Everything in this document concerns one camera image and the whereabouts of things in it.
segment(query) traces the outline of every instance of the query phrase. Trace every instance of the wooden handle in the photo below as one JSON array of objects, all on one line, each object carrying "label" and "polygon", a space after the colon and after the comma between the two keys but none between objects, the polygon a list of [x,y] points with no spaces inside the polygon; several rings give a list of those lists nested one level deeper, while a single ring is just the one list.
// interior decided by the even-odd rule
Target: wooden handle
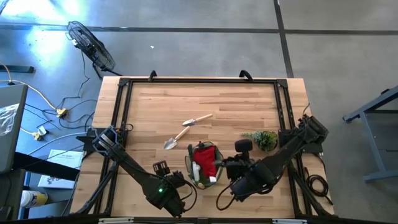
[{"label": "wooden handle", "polygon": [[190,128],[191,128],[191,127],[188,126],[188,127],[186,127],[184,130],[182,130],[182,132],[181,132],[180,134],[178,134],[177,137],[175,137],[175,140],[179,140],[180,137],[182,137],[185,133],[187,133],[187,132],[189,131]]},{"label": "wooden handle", "polygon": [[203,116],[203,117],[197,118],[197,121],[203,121],[204,119],[206,119],[206,118],[210,118],[210,117],[212,117],[212,116],[213,116],[213,114],[208,114],[208,115],[206,115],[206,116]]}]

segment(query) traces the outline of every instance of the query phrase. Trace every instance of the gray floor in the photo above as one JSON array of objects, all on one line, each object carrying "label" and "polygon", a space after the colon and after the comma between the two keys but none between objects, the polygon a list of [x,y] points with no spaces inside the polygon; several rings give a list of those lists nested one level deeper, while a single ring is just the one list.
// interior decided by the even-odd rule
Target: gray floor
[{"label": "gray floor", "polygon": [[[398,2],[393,0],[280,0],[287,29],[396,30]],[[66,24],[78,20],[87,26],[111,27],[222,27],[277,29],[271,0],[10,0],[0,24]],[[201,34],[95,32],[125,75],[233,76],[246,69],[254,77],[286,77],[279,34]],[[313,114],[329,129],[324,143],[326,173],[337,215],[346,218],[396,222],[398,179],[365,184],[362,176],[377,171],[368,140],[358,121],[345,124],[341,117],[381,91],[397,85],[398,40],[395,35],[288,35],[294,76],[304,78]],[[54,104],[76,95],[83,76],[78,49],[62,31],[0,30],[0,60],[31,65],[33,75],[14,73],[38,88]],[[86,58],[91,77],[81,100],[96,99],[101,82]],[[29,92],[28,103],[48,108]],[[70,120],[90,114],[93,102],[72,111]],[[22,126],[41,123],[25,113]],[[51,129],[46,141],[82,129]],[[29,152],[42,142],[20,134],[17,150]],[[66,139],[34,154],[78,146]],[[32,210],[32,217],[59,215],[47,206]]]}]

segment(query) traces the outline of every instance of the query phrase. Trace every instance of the small plant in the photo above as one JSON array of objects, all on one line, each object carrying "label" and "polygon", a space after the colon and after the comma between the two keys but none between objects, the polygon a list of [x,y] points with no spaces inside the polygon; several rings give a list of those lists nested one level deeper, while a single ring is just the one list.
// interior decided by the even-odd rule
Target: small plant
[{"label": "small plant", "polygon": [[278,143],[278,135],[273,131],[256,131],[255,133],[243,133],[243,137],[251,138],[260,150],[269,152],[275,149]]}]

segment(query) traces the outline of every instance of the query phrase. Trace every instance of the wooden tabletop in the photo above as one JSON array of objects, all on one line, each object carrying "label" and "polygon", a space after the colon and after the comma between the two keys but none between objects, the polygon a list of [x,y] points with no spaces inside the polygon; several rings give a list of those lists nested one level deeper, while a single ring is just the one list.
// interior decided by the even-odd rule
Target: wooden tabletop
[{"label": "wooden tabletop", "polygon": [[[288,78],[287,82],[294,118],[297,120],[308,104],[304,80]],[[93,120],[94,127],[106,128],[110,125],[118,83],[119,77],[104,77]],[[122,102],[125,95],[126,90],[123,92]],[[281,100],[285,108],[283,94]],[[269,84],[135,83],[127,116],[127,123],[134,125],[134,130],[127,138],[126,151],[148,172],[154,173],[153,163],[166,160],[170,170],[178,169],[188,179],[184,157],[188,154],[189,144],[211,141],[219,147],[224,157],[233,156],[236,154],[234,142],[242,139],[242,133],[257,130],[278,131],[279,120],[276,108],[274,88]],[[119,112],[118,124],[122,110],[123,106]],[[182,131],[184,121],[210,113],[214,116],[192,126],[175,148],[164,150],[164,143]],[[266,155],[256,147],[250,152],[253,159],[262,159]],[[71,212],[81,208],[95,190],[100,179],[102,163],[103,157],[99,154],[92,154],[84,160]],[[303,155],[303,164],[310,174],[325,177],[323,166],[314,155]],[[216,209],[215,202],[217,195],[228,184],[224,170],[216,185],[206,190],[198,189],[196,205],[184,213],[183,217],[289,218],[294,216],[287,172],[271,193],[254,194],[244,202],[232,203],[229,209],[221,212]],[[189,193],[189,187],[181,187],[178,191],[183,197]],[[104,192],[101,208],[105,207],[108,188]],[[231,197],[227,190],[220,198],[220,206],[224,207]],[[304,211],[299,187],[298,199],[300,208]],[[317,199],[328,212],[334,213],[333,207],[325,198],[317,197]],[[186,207],[190,206],[193,197],[188,198],[186,202]],[[112,216],[170,217],[170,214],[164,209],[158,210],[151,205],[145,199],[141,186],[123,169],[119,169]]]}]

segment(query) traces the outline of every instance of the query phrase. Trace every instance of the paper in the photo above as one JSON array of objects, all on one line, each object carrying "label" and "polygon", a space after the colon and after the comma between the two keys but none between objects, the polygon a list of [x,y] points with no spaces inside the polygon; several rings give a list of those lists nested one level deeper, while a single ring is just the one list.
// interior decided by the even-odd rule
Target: paper
[{"label": "paper", "polygon": [[[49,155],[49,162],[54,162],[56,164],[65,165],[71,168],[76,168],[81,165],[81,160],[83,159],[83,152],[65,152],[64,150],[52,149]],[[50,187],[50,188],[60,188],[60,189],[72,189],[75,185],[75,181],[63,180],[59,178],[49,177],[47,175],[42,175],[40,178],[38,187]]]}]

